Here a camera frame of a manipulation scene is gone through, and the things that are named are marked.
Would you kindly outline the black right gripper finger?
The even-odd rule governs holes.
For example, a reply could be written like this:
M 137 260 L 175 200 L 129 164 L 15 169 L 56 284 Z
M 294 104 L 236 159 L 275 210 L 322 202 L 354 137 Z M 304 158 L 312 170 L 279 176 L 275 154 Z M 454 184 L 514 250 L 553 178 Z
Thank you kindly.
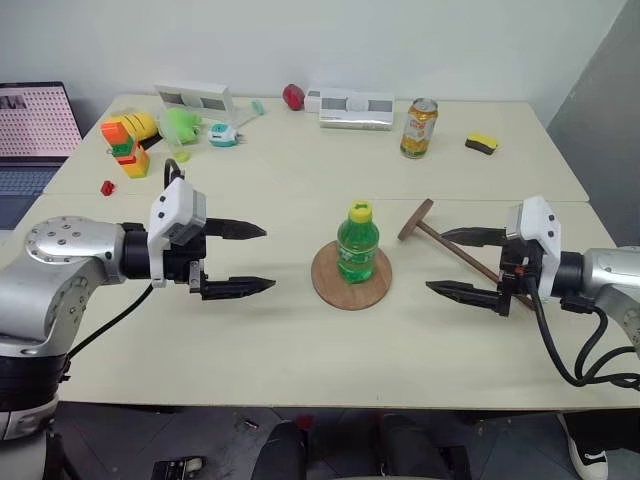
M 461 227 L 443 232 L 441 237 L 452 243 L 471 247 L 502 247 L 507 242 L 504 228 Z
M 496 291 L 478 289 L 470 283 L 442 280 L 426 281 L 425 284 L 435 293 L 457 303 L 479 308 L 496 308 L 499 303 Z

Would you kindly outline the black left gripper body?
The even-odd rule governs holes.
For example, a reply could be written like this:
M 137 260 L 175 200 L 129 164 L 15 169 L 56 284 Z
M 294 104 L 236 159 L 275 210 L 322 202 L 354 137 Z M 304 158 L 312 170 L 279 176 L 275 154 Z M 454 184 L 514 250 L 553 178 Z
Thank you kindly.
M 206 236 L 199 233 L 184 245 L 171 243 L 163 252 L 164 277 L 176 284 L 185 284 L 192 294 L 204 295 L 207 275 L 204 273 Z

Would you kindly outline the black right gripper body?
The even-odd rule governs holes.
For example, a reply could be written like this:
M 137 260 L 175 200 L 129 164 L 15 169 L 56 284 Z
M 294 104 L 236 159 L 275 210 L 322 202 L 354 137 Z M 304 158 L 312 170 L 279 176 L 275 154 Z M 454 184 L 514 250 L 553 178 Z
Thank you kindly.
M 529 294 L 527 278 L 537 287 L 540 279 L 540 246 L 534 240 L 508 240 L 500 257 L 497 313 L 508 316 L 512 297 Z

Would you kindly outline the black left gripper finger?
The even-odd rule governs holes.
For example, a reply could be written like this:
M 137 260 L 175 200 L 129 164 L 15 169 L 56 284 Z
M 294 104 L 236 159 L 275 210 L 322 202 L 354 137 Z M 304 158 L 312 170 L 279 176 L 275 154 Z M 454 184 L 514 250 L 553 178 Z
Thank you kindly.
M 205 234 L 221 237 L 225 240 L 247 240 L 263 237 L 267 232 L 261 227 L 246 221 L 208 218 L 205 223 Z
M 261 277 L 229 277 L 224 281 L 205 280 L 200 296 L 205 301 L 239 299 L 266 291 L 276 285 L 275 280 Z

